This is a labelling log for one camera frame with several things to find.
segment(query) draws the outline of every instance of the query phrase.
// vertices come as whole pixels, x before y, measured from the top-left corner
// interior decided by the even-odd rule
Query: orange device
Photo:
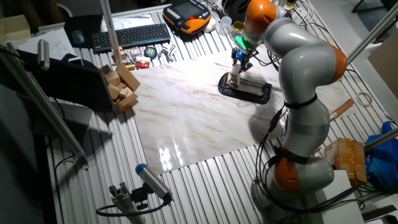
[[[177,30],[186,34],[196,34],[210,21],[211,14],[207,7],[195,0],[188,0],[176,6],[163,9],[163,17]]]

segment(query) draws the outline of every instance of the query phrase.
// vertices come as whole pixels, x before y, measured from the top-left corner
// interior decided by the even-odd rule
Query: marble board
[[[259,58],[268,62],[266,57],[261,52]],[[279,86],[274,67],[251,62],[254,66],[244,77]],[[266,105],[221,95],[218,82],[231,64],[230,52],[220,52],[133,71],[141,82],[134,119],[146,161],[156,174],[258,144],[264,137],[283,95],[272,91]],[[329,112],[349,99],[339,82],[321,86],[317,93]],[[354,112],[351,108],[342,116]],[[279,137],[283,126],[280,121],[269,139]]]

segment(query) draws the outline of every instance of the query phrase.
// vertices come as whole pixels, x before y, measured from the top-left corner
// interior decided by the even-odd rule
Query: monitor
[[[37,63],[37,54],[21,50],[18,53]],[[78,103],[95,112],[113,112],[114,104],[105,77],[96,68],[50,58],[47,71],[32,74],[47,96]]]

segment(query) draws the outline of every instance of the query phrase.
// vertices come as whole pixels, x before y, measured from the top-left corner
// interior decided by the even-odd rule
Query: slotted aluminum table
[[[154,23],[164,23],[163,7],[152,7],[130,12],[122,12],[114,17],[151,14]],[[315,23],[326,27],[316,14]],[[63,24],[42,27],[42,34],[54,29],[60,29]],[[319,38],[338,46],[338,43],[322,29],[307,26],[309,32]],[[171,42],[178,47],[175,53],[176,61],[194,57],[229,51],[233,43],[227,37],[220,36],[216,30],[209,34],[195,35],[181,40],[169,30]],[[158,52],[162,46],[155,45]],[[95,55],[92,49],[75,49],[81,58],[93,62],[97,67],[111,64],[111,53]],[[168,63],[165,57],[155,59],[151,66]],[[374,97],[368,85],[362,78],[346,72],[340,81],[349,96],[356,101],[356,94],[368,92],[374,99],[369,107],[359,104],[354,106],[357,113],[344,118],[338,118],[330,124],[330,132],[322,145],[329,145],[338,137],[351,138],[365,142],[369,135],[380,134],[381,124],[386,120],[385,113],[379,101]],[[94,113],[83,148],[88,157],[90,168],[84,170],[75,159],[61,164],[57,169],[60,187],[60,203],[55,188],[53,169],[50,175],[53,184],[54,203],[58,223],[129,223],[127,218],[107,218],[96,215],[96,208],[111,205],[111,195],[108,187],[120,182],[127,183],[130,190],[142,186],[142,180],[135,174],[135,167],[146,163],[144,151],[138,135],[132,110],[120,114]],[[103,133],[113,133],[110,139]],[[281,139],[267,143],[267,147],[279,145]],[[49,166],[70,156],[71,150],[56,139],[47,149]],[[265,162],[271,155],[264,155]],[[147,223],[260,223],[261,216],[250,198],[250,184],[254,178],[254,163],[256,146],[248,146],[234,152],[214,157],[184,168],[162,174],[160,178],[170,187],[175,201],[158,212],[144,215]],[[160,205],[155,195],[149,197],[149,207]]]

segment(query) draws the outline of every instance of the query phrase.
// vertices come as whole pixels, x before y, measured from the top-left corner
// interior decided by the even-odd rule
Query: keyboard
[[[122,48],[159,44],[170,41],[170,35],[166,24],[154,24],[148,26],[133,27],[116,31],[118,44]],[[111,39],[108,32],[92,34],[94,53],[108,52],[112,50]]]

